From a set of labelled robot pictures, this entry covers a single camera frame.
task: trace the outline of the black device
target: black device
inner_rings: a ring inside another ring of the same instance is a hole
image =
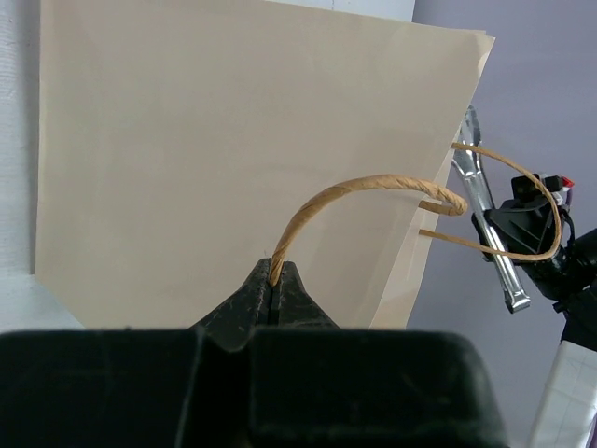
[[[509,251],[543,252],[554,237],[548,201],[526,179],[512,188],[485,217]],[[559,213],[567,245],[520,265],[566,316],[562,338],[597,350],[597,231],[576,238],[568,206]],[[270,287],[270,262],[191,329],[0,337],[0,446],[507,446],[470,343],[338,329],[293,263]]]
[[[570,181],[559,175],[541,177],[550,192],[557,193]],[[512,179],[513,199],[500,208],[487,210],[485,219],[500,235],[507,250],[536,255],[545,252],[555,237],[553,212],[547,198],[526,177]],[[576,237],[570,203],[560,203],[558,212],[569,228],[570,237],[551,258],[539,262],[516,261],[533,280],[541,294],[555,301],[566,325],[562,340],[597,351],[597,229]],[[479,240],[486,244],[473,217]],[[491,261],[493,256],[485,254]]]

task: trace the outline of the white wall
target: white wall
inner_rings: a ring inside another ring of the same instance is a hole
[[[79,328],[30,275],[37,176],[39,5],[0,0],[0,332]]]
[[[411,21],[414,0],[271,0],[306,7],[321,7],[367,16]]]

